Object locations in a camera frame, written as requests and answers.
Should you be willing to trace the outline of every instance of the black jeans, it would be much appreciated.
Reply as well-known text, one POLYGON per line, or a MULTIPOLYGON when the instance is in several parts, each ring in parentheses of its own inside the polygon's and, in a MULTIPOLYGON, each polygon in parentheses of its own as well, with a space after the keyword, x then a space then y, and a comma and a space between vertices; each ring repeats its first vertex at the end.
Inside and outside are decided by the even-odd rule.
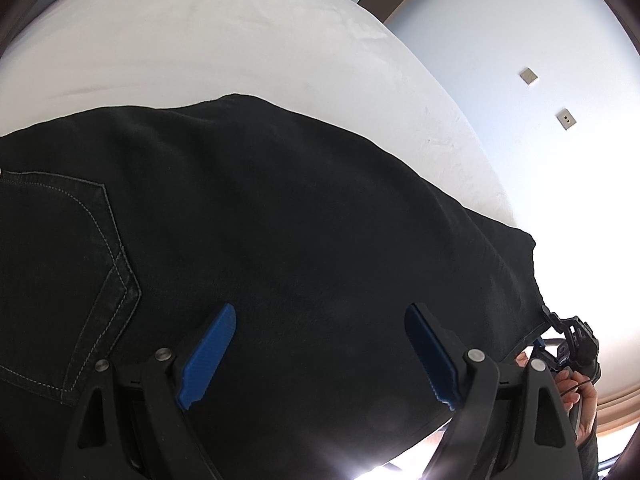
POLYGON ((41 478, 97 359, 145 360, 219 301, 238 329, 189 416, 226 480, 351 480, 443 424, 414 301, 495 360, 547 328, 529 235, 257 98, 37 124, 0 168, 0 425, 41 478))

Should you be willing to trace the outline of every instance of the white bed sheet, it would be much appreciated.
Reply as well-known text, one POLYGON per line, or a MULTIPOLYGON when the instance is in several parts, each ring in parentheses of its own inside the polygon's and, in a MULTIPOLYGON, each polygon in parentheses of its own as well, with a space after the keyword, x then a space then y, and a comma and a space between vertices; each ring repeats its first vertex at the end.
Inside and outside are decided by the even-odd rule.
POLYGON ((239 92, 358 133, 513 225, 455 102, 348 0, 59 0, 0 59, 0 135, 91 108, 239 92))

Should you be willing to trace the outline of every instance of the wall outlet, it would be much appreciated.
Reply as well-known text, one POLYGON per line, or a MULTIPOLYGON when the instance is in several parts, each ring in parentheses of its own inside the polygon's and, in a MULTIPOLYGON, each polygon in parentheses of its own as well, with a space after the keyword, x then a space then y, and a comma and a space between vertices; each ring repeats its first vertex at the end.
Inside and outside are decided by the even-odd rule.
POLYGON ((562 126, 564 126, 565 130, 568 130, 576 123, 574 116, 572 116, 569 113, 569 110, 567 110, 566 108, 562 110, 558 115, 556 115, 556 117, 558 118, 558 121, 560 121, 562 126))

